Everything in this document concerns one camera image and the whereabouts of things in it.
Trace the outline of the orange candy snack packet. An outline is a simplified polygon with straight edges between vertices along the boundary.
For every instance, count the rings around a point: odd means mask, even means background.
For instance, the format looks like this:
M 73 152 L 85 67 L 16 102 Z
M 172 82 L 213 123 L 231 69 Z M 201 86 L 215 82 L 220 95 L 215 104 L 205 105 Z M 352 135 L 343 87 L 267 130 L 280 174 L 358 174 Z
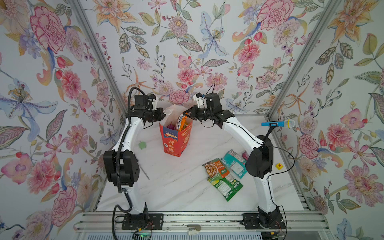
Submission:
M 188 123 L 188 117 L 181 114 L 178 117 L 177 124 L 176 124 L 176 130 L 178 132 L 182 132 L 187 126 L 189 125 Z

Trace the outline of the red paper gift bag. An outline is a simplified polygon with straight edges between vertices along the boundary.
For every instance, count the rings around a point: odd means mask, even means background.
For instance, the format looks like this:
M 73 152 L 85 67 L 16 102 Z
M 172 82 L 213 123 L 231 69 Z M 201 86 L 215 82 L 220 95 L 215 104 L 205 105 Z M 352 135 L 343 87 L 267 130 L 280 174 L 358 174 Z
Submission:
M 188 118 L 189 125 L 182 132 L 169 130 L 166 126 L 170 122 L 177 123 L 178 117 L 186 110 L 187 108 L 183 106 L 172 105 L 165 109 L 166 117 L 159 123 L 164 152 L 175 157 L 180 157 L 186 149 L 192 132 L 193 121 Z

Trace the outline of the purple snack packet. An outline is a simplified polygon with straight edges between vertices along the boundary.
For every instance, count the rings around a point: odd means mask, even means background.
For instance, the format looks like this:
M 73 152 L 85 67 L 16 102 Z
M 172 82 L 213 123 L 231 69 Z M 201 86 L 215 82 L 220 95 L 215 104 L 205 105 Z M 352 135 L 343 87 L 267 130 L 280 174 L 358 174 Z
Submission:
M 176 130 L 177 129 L 177 123 L 176 122 L 170 122 L 167 126 L 167 129 L 169 130 Z

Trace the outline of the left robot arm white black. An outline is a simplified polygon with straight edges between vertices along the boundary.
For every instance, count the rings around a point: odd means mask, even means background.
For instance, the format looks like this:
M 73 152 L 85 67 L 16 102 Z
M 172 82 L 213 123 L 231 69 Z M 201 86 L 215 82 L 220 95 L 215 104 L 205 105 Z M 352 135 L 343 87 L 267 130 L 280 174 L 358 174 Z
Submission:
M 117 205 L 116 209 L 128 216 L 128 219 L 147 220 L 148 208 L 141 198 L 135 183 L 139 180 L 140 165 L 133 148 L 137 137 L 146 123 L 162 121 L 166 114 L 163 108 L 157 107 L 157 97 L 147 95 L 137 87 L 129 90 L 128 112 L 119 140 L 110 151 L 103 155 L 107 179 L 118 189 L 118 193 L 125 196 L 128 209 L 124 210 Z

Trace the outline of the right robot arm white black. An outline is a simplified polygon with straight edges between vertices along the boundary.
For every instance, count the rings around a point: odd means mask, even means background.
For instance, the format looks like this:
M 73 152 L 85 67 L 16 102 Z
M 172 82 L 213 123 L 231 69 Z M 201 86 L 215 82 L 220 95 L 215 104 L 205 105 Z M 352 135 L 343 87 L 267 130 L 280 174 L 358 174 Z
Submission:
M 271 190 L 271 173 L 274 163 L 274 146 L 266 136 L 255 136 L 229 111 L 224 110 L 216 93 L 193 96 L 196 102 L 183 115 L 194 121 L 210 120 L 229 133 L 249 155 L 246 170 L 254 178 L 259 197 L 257 223 L 264 229 L 272 227 L 282 217 Z

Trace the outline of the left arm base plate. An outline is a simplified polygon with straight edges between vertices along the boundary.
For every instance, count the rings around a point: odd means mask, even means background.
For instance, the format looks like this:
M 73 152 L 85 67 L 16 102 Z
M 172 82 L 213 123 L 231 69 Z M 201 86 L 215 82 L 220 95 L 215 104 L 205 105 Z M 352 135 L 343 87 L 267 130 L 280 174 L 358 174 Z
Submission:
M 126 214 L 122 223 L 122 230 L 162 230 L 164 214 Z

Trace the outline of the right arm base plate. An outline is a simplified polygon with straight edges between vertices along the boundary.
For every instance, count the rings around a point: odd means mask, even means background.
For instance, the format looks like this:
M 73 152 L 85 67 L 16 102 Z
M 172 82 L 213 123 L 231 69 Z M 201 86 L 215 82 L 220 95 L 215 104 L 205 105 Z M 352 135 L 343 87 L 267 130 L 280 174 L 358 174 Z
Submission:
M 246 230 L 285 230 L 287 228 L 282 214 L 268 216 L 259 213 L 244 213 L 242 217 L 242 225 Z

